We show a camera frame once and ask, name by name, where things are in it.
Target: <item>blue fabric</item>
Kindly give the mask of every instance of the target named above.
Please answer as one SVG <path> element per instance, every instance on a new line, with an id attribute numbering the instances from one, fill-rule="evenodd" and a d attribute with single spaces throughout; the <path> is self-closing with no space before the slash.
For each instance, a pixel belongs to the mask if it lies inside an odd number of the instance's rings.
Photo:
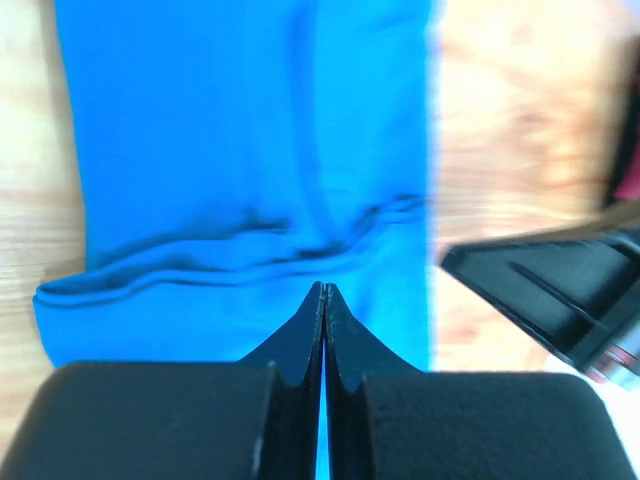
<path id="1" fill-rule="evenodd" d="M 427 368 L 428 5 L 56 0 L 87 271 L 34 297 L 53 364 L 237 360 L 321 280 Z"/>

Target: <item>black plastic part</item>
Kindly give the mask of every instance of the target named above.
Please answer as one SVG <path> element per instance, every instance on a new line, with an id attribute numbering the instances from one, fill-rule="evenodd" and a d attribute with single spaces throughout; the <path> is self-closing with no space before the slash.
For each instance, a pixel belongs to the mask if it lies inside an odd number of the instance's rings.
<path id="1" fill-rule="evenodd" d="M 236 364 L 76 364 L 40 389 L 7 480 L 315 476 L 324 291 Z"/>
<path id="2" fill-rule="evenodd" d="M 588 231 L 580 240 L 552 232 L 552 240 L 539 235 L 457 245 L 442 267 L 550 352 L 585 371 L 616 332 L 640 318 L 637 233 Z"/>
<path id="3" fill-rule="evenodd" d="M 351 315 L 338 288 L 332 284 L 327 285 L 325 342 L 331 478 L 381 478 L 374 472 L 373 432 L 362 383 L 365 378 L 381 372 L 397 374 L 417 370 Z"/>

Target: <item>wood grain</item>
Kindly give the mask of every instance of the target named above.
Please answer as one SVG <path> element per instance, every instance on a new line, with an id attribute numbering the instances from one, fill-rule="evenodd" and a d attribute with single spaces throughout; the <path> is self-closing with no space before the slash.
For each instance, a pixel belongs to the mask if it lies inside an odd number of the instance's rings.
<path id="1" fill-rule="evenodd" d="M 438 29 L 438 251 L 594 206 L 635 25 L 610 0 L 452 0 Z M 51 0 L 0 0 L 0 456 L 51 367 L 31 296 L 83 256 L 83 210 Z M 434 270 L 438 362 L 539 368 L 545 354 Z"/>

